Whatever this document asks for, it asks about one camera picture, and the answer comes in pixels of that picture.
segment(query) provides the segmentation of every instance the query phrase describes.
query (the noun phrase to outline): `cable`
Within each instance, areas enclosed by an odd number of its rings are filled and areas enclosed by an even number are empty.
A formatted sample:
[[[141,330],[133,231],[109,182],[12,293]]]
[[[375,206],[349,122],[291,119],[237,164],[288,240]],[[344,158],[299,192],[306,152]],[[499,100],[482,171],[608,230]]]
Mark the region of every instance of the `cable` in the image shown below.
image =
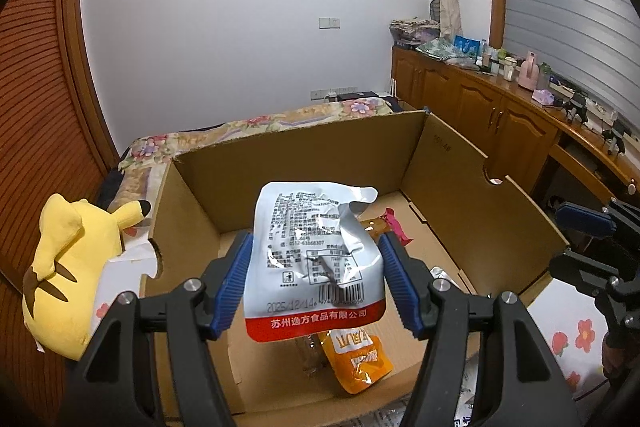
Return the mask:
[[[583,395],[580,395],[578,398],[574,398],[574,402],[577,402],[578,400],[582,400],[583,398],[586,398],[591,393],[595,393],[597,390],[599,390],[599,388],[601,388],[603,385],[605,385],[608,382],[609,382],[609,378],[607,378],[606,380],[601,381],[596,387],[594,387],[590,391],[587,391]]]

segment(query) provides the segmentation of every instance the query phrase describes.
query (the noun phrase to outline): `orange snack bag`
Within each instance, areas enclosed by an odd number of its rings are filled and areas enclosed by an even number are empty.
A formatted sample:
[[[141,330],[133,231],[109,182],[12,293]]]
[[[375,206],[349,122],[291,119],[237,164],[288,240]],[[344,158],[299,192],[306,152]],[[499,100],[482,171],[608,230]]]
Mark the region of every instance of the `orange snack bag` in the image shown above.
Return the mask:
[[[322,349],[340,385],[357,394],[393,370],[380,340],[364,328],[319,333]]]

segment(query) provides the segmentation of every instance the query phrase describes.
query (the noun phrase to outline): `wooden cabinet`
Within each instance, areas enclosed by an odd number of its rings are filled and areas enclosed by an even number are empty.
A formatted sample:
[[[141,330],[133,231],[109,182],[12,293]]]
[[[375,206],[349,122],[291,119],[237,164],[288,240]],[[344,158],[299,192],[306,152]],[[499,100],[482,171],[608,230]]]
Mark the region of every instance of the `wooden cabinet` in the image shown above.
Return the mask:
[[[488,160],[487,174],[500,179],[508,174],[524,191],[532,191],[558,128],[505,97],[496,117],[494,133],[494,149]]]
[[[391,69],[391,78],[396,81],[398,98],[414,107],[420,107],[412,103],[417,58],[414,52],[394,48],[394,61]]]
[[[422,99],[426,105],[449,125],[455,125],[456,109],[460,86],[455,71],[442,71],[439,63],[424,59],[426,64],[422,72],[424,91]]]
[[[487,156],[494,149],[494,124],[501,99],[501,93],[465,76],[460,78],[453,127]]]

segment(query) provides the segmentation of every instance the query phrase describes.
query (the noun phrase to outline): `storage box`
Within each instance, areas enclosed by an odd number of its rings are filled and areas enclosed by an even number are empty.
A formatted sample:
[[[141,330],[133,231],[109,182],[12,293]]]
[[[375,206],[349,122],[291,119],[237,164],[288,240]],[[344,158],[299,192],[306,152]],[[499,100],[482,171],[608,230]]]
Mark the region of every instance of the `storage box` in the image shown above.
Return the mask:
[[[260,134],[203,148],[166,170],[150,237],[160,275],[146,296],[168,292],[225,255],[236,232],[250,229],[262,186],[271,181],[331,181],[373,186],[379,198],[364,214],[395,210],[414,241],[410,255],[440,266],[463,289],[527,299],[549,259],[567,246],[556,227],[510,178],[491,184],[486,156],[434,115],[422,111],[339,121]],[[315,427],[386,405],[411,391],[426,343],[402,328],[390,293],[386,314],[371,325],[394,370],[365,392],[348,396],[331,368],[308,378],[294,341],[257,344],[246,334],[242,306],[210,353],[239,426]],[[470,343],[469,351],[477,349]],[[162,406],[180,413],[172,389],[166,337],[156,342]]]

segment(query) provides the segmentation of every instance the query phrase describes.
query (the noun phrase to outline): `wooden desk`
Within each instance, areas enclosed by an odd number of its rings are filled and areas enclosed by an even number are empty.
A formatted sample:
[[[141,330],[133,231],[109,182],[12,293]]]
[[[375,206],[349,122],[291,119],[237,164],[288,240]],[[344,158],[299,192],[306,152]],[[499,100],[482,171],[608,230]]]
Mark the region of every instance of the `wooden desk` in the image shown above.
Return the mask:
[[[613,195],[640,206],[640,195],[628,193],[629,185],[640,181],[640,169],[625,155],[607,155],[601,135],[578,122],[568,124],[563,110],[543,107],[517,83],[395,47],[392,77],[399,98],[429,107],[489,156],[489,177],[508,174],[533,194],[548,177],[551,158],[602,203]]]

